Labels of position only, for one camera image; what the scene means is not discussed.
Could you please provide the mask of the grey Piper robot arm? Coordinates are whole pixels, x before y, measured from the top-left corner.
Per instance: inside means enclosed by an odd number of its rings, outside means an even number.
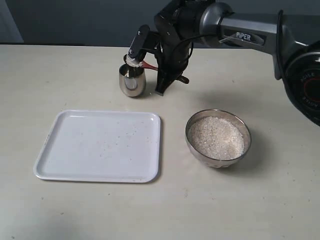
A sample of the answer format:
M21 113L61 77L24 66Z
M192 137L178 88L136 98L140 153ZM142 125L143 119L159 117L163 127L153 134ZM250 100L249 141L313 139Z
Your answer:
M142 25L124 62L145 66L157 61L155 91L174 82L189 83L183 72L194 45L243 47L272 56L274 77L282 80L290 102L310 121L320 123L320 18L311 15L235 13L214 0L173 0L154 17L156 29Z

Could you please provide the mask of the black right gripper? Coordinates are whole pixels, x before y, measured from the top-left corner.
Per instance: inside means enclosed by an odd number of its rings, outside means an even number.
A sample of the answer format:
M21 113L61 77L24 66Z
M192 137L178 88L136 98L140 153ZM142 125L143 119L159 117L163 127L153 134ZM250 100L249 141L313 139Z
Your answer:
M207 7L206 0L172 0L154 16L156 31L146 24L137 30L123 60L130 67L141 67L146 53L153 54L157 61L157 94L163 96L187 68Z

